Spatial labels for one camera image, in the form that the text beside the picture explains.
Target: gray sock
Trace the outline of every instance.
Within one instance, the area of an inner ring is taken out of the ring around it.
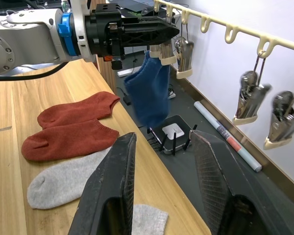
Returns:
[[[111,147],[42,171],[27,189],[29,205],[37,209],[50,209],[81,197],[88,178],[110,149]]]
[[[163,235],[167,219],[168,213],[155,207],[134,205],[132,235]]]

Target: gray floor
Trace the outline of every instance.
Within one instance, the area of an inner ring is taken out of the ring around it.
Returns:
[[[123,62],[123,69],[132,68],[134,58],[138,60],[138,62],[135,63],[135,67],[140,66],[144,60],[144,54],[137,52],[132,55],[127,55],[126,60]],[[117,86],[126,91],[124,89],[123,80],[124,78],[119,78],[116,74]],[[195,124],[197,124],[197,130],[207,132],[222,139],[220,134],[194,107],[194,100],[185,92],[183,92],[182,88],[177,84],[174,79],[172,79],[170,83],[173,85],[176,97],[171,99],[171,112],[169,116],[180,115],[190,127],[193,127]],[[134,115],[132,106],[126,106],[124,104],[122,100],[123,94],[120,89],[117,90],[117,94],[121,97],[122,105],[133,118],[134,122],[137,124],[137,126],[141,126]],[[151,134],[147,134],[146,128],[141,128],[141,131],[147,139],[152,137]],[[294,234],[294,204],[283,192],[280,191],[279,188],[275,186],[275,184],[264,173],[255,173],[236,153],[236,151],[230,145],[228,146],[231,149],[234,157],[244,169],[245,173],[247,175],[256,174],[257,180],[261,182],[261,185],[265,189],[267,195],[272,200],[277,210],[281,212],[283,219]],[[176,182],[182,188],[186,196],[189,198],[195,209],[198,211],[201,217],[206,220],[206,215],[204,212],[199,189],[195,159],[192,154],[192,146],[190,146],[186,151],[178,151],[175,156],[166,155],[163,152],[159,152],[157,150],[156,153],[158,154],[164,165],[167,167],[171,175],[174,177]]]

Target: blue sock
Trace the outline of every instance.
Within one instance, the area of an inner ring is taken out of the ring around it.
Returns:
[[[138,121],[146,127],[157,127],[169,114],[170,66],[145,54],[142,67],[124,80]]]

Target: blue mount ring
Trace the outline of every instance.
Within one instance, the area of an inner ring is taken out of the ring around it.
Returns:
[[[70,56],[77,56],[74,46],[73,46],[73,41],[72,41],[72,29],[70,27],[70,13],[64,13],[62,15],[62,23],[58,24],[59,27],[59,34],[61,37],[64,38],[65,45],[67,46],[67,50],[69,52]]]

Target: red sock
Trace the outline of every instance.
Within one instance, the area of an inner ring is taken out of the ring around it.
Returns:
[[[120,98],[109,92],[99,92],[76,103],[54,105],[37,117],[43,128],[64,126],[93,119],[102,119],[112,114],[114,105]]]
[[[55,126],[28,137],[22,154],[28,160],[49,161],[88,155],[114,144],[118,131],[97,119],[66,126]]]

